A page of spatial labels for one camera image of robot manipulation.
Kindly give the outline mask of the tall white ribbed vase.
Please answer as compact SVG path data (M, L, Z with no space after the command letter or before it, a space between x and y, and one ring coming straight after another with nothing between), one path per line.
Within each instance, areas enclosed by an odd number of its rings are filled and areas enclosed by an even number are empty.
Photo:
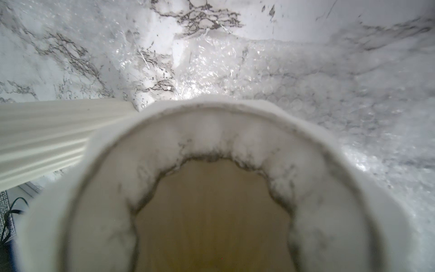
M98 130L18 225L21 272L407 272L409 218L324 128L264 100Z

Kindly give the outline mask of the clear bubble wrap sheet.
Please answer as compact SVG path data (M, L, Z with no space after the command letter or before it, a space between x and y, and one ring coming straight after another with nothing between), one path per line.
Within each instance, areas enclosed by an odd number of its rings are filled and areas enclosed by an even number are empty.
M128 47L104 72L139 109L200 94L268 100L338 136L415 225L420 270L435 265L435 30L347 32L325 45L217 32L154 55Z

